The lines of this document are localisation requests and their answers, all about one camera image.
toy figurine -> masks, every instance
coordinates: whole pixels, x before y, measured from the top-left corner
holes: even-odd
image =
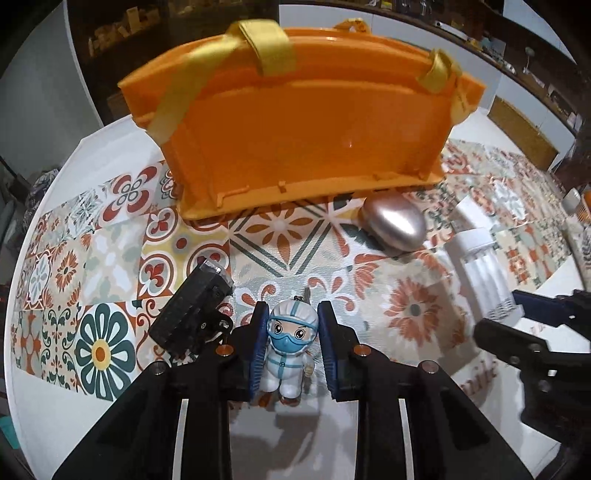
[[[302,297],[281,301],[271,311],[267,334],[270,342],[259,387],[267,393],[259,405],[266,407],[277,389],[281,403],[297,405],[303,374],[314,373],[314,360],[306,350],[318,334],[318,315]]]

figurine head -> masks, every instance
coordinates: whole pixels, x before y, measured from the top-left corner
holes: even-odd
[[[277,352],[292,355],[302,353],[318,334],[318,315],[306,302],[281,301],[271,312],[267,333]]]

patterned placemat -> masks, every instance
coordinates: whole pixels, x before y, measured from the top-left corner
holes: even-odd
[[[46,213],[35,227],[12,318],[12,361],[40,379],[112,401],[153,360],[169,360],[148,328],[201,256],[221,262],[235,292],[221,306],[236,325],[254,305],[311,288],[340,323],[397,361],[444,359],[470,341],[473,319],[442,245],[449,214],[467,195],[494,222],[511,288],[533,291],[570,251],[557,227],[565,214],[525,157],[448,141],[445,181],[404,189],[428,224],[424,250],[391,258],[359,227],[364,194],[302,200],[199,222],[175,208],[165,162],[124,173]],[[312,385],[325,391],[320,347]],[[180,361],[191,361],[186,356]],[[478,383],[492,358],[474,360]],[[472,379],[459,379],[475,393]]]

figurine hand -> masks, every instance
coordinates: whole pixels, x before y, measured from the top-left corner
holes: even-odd
[[[314,373],[314,364],[306,365],[304,367],[304,375],[310,378]]]

yellow ribbon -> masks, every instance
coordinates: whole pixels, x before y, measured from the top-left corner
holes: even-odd
[[[418,82],[429,92],[439,93],[447,85],[447,81],[454,76],[454,92],[452,93],[452,107],[450,116],[452,125],[461,124],[468,115],[476,110],[476,106],[470,105],[466,92],[460,85],[459,79],[462,76],[462,68],[444,50],[432,50],[429,54],[432,61],[431,69],[417,78]]]
[[[148,135],[158,145],[170,139],[213,72],[245,40],[256,52],[261,75],[281,75],[296,69],[296,55],[290,39],[276,22],[243,20],[233,23],[219,40],[185,54],[147,128]]]
[[[371,33],[371,28],[363,18],[348,18],[347,20],[336,24],[333,28],[337,30],[349,31],[351,27],[353,27],[353,30],[359,33]]]

